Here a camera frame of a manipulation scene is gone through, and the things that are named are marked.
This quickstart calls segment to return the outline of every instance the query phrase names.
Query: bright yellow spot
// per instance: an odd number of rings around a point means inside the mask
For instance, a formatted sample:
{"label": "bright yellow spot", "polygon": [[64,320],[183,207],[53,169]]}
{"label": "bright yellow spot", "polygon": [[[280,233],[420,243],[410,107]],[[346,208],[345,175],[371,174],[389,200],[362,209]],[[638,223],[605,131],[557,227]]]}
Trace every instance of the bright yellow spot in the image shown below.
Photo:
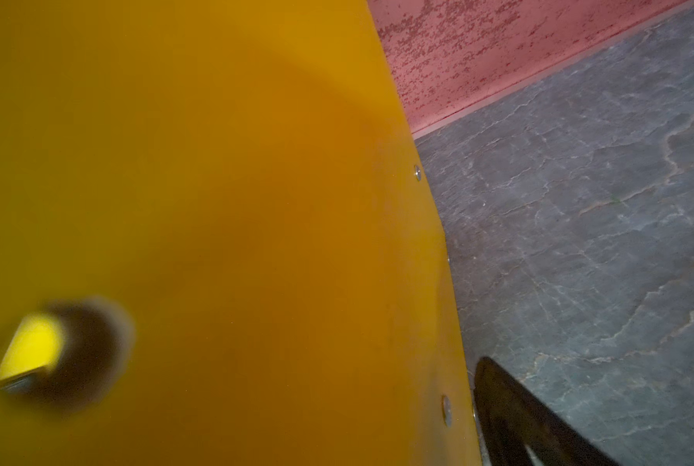
{"label": "bright yellow spot", "polygon": [[0,363],[0,382],[33,370],[57,366],[64,347],[62,324],[52,315],[26,315]]}

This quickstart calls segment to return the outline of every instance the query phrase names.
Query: pink wall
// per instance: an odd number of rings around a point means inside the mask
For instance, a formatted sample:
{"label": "pink wall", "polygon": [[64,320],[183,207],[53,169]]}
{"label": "pink wall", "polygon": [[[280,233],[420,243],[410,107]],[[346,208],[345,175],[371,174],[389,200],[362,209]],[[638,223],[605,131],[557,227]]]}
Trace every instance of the pink wall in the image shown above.
{"label": "pink wall", "polygon": [[684,1],[369,0],[369,6],[419,135]]}

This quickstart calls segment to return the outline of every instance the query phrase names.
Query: screw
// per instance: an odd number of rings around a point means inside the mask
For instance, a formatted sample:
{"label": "screw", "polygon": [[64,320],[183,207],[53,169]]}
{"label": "screw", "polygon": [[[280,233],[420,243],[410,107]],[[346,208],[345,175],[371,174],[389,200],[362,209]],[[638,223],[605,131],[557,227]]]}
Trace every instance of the screw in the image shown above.
{"label": "screw", "polygon": [[453,415],[450,412],[450,398],[446,395],[442,396],[442,420],[445,421],[445,425],[448,427],[453,424]]}

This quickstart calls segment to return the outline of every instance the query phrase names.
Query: yellow object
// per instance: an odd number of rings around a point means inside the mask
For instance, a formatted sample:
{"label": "yellow object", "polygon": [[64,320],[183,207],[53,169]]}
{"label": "yellow object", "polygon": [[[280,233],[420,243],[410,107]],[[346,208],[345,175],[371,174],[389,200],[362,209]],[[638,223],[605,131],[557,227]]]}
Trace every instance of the yellow object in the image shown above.
{"label": "yellow object", "polygon": [[136,331],[82,412],[0,396],[0,465],[480,464],[415,165],[363,0],[0,0],[0,335]]}
{"label": "yellow object", "polygon": [[26,315],[0,363],[0,383],[36,370],[53,371],[64,343],[64,329],[54,316]]}

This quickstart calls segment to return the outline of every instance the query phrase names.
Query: gray marble floor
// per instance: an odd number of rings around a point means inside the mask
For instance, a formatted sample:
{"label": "gray marble floor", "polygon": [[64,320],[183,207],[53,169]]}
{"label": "gray marble floor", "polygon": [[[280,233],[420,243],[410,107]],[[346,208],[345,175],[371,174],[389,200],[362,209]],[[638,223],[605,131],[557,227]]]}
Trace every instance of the gray marble floor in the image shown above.
{"label": "gray marble floor", "polygon": [[694,464],[694,8],[417,141],[468,367]]}

